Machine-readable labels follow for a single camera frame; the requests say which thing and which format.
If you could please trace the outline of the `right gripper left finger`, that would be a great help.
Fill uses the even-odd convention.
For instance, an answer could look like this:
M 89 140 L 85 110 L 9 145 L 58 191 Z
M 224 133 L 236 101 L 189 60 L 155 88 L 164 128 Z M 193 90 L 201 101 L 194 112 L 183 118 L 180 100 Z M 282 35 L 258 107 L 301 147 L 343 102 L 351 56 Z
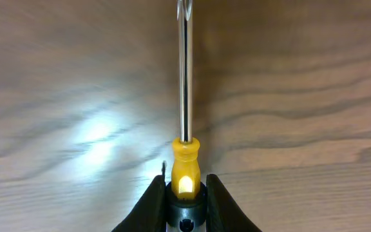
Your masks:
M 128 216 L 112 232 L 165 232 L 166 162 Z

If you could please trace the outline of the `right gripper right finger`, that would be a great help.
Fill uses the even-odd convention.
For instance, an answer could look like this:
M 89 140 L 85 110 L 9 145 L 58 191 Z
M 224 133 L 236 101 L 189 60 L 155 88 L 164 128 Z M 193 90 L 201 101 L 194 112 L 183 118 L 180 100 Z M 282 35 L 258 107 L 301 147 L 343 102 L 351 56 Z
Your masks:
M 262 232 L 240 209 L 217 175 L 207 175 L 206 184 L 207 231 Z

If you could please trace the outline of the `black yellow screwdriver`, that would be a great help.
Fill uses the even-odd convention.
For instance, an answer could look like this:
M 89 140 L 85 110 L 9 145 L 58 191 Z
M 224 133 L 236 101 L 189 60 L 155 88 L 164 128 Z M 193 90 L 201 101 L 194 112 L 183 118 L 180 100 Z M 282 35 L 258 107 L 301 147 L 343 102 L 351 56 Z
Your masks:
M 193 137 L 193 2 L 176 2 L 179 40 L 179 137 L 166 187 L 167 230 L 205 231 L 206 193 L 198 164 L 200 142 Z

